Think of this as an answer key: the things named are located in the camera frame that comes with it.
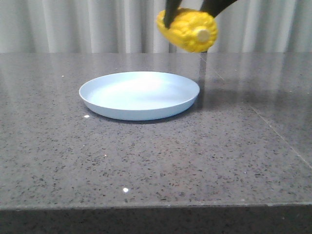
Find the black gripper finger corn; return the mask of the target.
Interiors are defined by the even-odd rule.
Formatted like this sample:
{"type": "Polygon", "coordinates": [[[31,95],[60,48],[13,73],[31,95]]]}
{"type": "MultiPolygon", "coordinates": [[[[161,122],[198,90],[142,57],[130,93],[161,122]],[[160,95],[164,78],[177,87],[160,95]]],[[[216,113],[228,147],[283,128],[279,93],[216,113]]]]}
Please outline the black gripper finger corn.
{"type": "Polygon", "coordinates": [[[171,23],[174,21],[177,10],[181,4],[182,0],[166,0],[165,3],[165,15],[164,15],[164,25],[166,28],[170,28],[171,23]]]}
{"type": "Polygon", "coordinates": [[[237,0],[204,0],[200,11],[206,12],[215,18],[236,1],[237,0]]]}

